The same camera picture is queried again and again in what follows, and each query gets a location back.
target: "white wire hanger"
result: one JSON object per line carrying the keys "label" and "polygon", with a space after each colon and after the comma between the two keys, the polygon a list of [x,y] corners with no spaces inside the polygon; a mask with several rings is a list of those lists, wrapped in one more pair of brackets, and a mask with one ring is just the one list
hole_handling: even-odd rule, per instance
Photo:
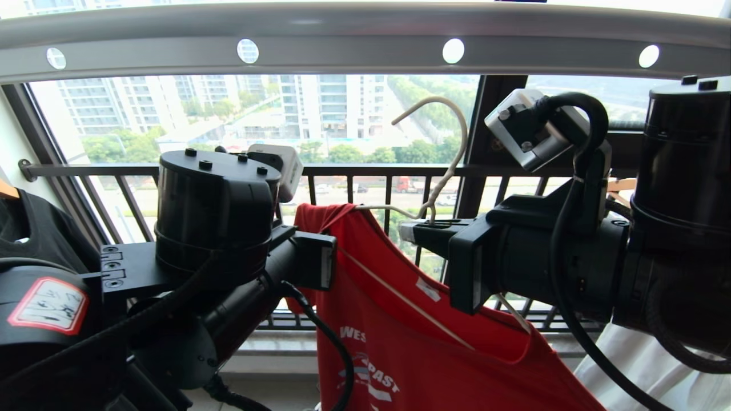
{"label": "white wire hanger", "polygon": [[[459,165],[460,160],[462,159],[462,156],[464,155],[465,150],[467,149],[467,139],[468,139],[468,130],[467,130],[467,121],[464,118],[464,114],[462,114],[462,110],[450,99],[440,97],[440,96],[432,96],[427,97],[425,99],[422,99],[421,101],[417,102],[411,108],[404,111],[399,117],[396,117],[391,121],[391,125],[395,126],[399,123],[399,121],[405,119],[406,117],[413,114],[416,110],[419,110],[422,106],[430,103],[430,102],[440,102],[447,107],[449,107],[452,112],[457,116],[457,121],[459,121],[460,131],[462,134],[462,140],[460,142],[459,150],[457,151],[457,154],[455,155],[454,159],[450,163],[450,166],[447,168],[447,172],[444,173],[442,178],[439,179],[439,182],[434,187],[434,190],[431,191],[429,194],[429,198],[426,200],[426,203],[423,203],[421,205],[421,208],[419,208],[419,212],[416,214],[411,214],[408,211],[402,210],[399,207],[396,207],[394,205],[390,204],[381,204],[381,205],[358,205],[355,207],[356,210],[391,210],[395,211],[397,213],[403,214],[404,216],[409,217],[410,219],[421,219],[424,213],[429,210],[431,211],[431,216],[429,218],[429,225],[434,224],[434,220],[436,218],[436,198],[439,196],[439,194],[442,192],[442,189],[444,186],[447,185],[447,182],[450,178],[452,178],[455,175],[455,169]],[[512,316],[518,321],[520,326],[523,328],[523,330],[526,331],[529,335],[531,334],[532,327],[526,321],[523,316],[518,313],[518,310],[513,308],[509,302],[507,302],[507,299],[504,295],[501,293],[495,294],[495,296],[498,298],[498,301],[504,305],[507,310],[512,314]]]}

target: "red-bordered label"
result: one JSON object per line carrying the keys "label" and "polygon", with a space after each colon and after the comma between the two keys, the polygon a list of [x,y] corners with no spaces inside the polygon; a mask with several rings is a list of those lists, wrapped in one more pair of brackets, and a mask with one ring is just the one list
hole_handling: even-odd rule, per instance
{"label": "red-bordered label", "polygon": [[42,277],[7,318],[14,327],[44,328],[68,336],[79,334],[88,297],[78,287],[53,277]]}

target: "red t-shirt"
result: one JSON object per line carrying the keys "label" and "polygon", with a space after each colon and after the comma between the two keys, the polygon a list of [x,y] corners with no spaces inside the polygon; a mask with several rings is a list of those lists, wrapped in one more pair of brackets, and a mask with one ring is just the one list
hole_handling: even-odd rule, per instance
{"label": "red t-shirt", "polygon": [[[338,239],[331,289],[305,291],[353,358],[348,410],[604,409],[538,331],[529,336],[489,308],[470,316],[450,307],[447,288],[409,261],[370,212],[353,207],[303,204],[295,220],[301,230]],[[319,331],[317,360],[327,411],[345,371]]]}

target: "black shirt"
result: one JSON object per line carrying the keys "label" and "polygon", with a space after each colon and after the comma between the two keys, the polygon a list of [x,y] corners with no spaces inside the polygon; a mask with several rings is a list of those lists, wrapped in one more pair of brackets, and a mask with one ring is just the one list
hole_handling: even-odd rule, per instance
{"label": "black shirt", "polygon": [[51,261],[77,273],[99,271],[99,251],[71,217],[19,189],[19,200],[0,200],[0,257]]}

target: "balcony railing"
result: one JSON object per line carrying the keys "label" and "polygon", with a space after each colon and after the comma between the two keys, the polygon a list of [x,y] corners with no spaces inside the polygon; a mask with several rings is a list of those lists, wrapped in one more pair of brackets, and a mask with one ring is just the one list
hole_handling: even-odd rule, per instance
{"label": "balcony railing", "polygon": [[[148,176],[151,177],[156,184],[159,172],[157,165],[32,165],[28,162],[22,162],[20,167],[25,177],[31,181],[38,177],[78,178],[80,185],[83,187],[83,191],[86,192],[91,201],[91,205],[94,207],[94,210],[99,215],[106,230],[109,232],[112,242],[122,243],[122,237],[118,232],[118,228],[116,227],[108,210],[102,203],[100,194],[95,189],[91,180],[92,176],[107,176],[108,179],[113,178],[114,182],[118,185],[118,189],[121,191],[121,194],[124,196],[126,204],[132,212],[132,217],[134,218],[137,226],[140,228],[145,241],[154,241],[154,237],[150,230],[150,222],[145,220],[145,216],[143,216],[142,211],[140,211],[140,207],[135,199],[132,188],[129,185],[128,177]],[[309,188],[309,202],[313,205],[316,205],[318,200],[315,178],[333,176],[338,176],[339,178],[344,177],[346,185],[346,199],[348,203],[353,203],[354,201],[354,178],[385,178],[385,198],[383,199],[383,203],[391,204],[394,177],[409,176],[410,178],[423,179],[424,187],[430,187],[432,179],[437,179],[442,176],[445,170],[446,166],[444,165],[309,165],[305,167],[303,176],[306,177]],[[615,171],[615,176],[618,178],[627,177],[629,174],[631,173],[627,170],[620,169]],[[510,185],[510,179],[516,176],[538,177],[534,194],[542,195],[546,190],[549,178],[570,176],[570,169],[567,167],[553,169],[544,167],[537,174],[527,174],[521,170],[516,170],[514,165],[510,167],[462,166],[459,167],[455,173],[455,177],[460,178],[461,180],[466,178],[499,177],[501,180],[498,185],[497,195],[494,201],[495,204],[500,203],[506,197],[506,193]],[[428,195],[429,190],[424,190],[421,194],[421,200],[425,201]],[[281,219],[281,207],[277,209],[276,215],[279,219]],[[382,224],[386,233],[395,229],[390,226],[389,211],[385,211]],[[420,265],[421,257],[422,249],[421,247],[417,247],[415,256],[413,256],[413,261],[416,265]],[[521,299],[517,296],[515,299],[511,299],[510,295],[508,295],[508,300],[527,320],[532,321],[539,331],[543,333],[569,332],[556,307],[549,306],[539,301],[533,301],[531,299]],[[488,303],[491,303],[492,308],[494,309],[506,311],[506,309],[498,301],[490,300]],[[591,320],[582,320],[582,323],[585,329],[589,332],[599,332],[603,329],[602,324]],[[262,322],[260,329],[303,331],[314,330],[315,327],[312,322],[304,317],[293,314],[286,309],[277,309],[270,314],[264,322]]]}

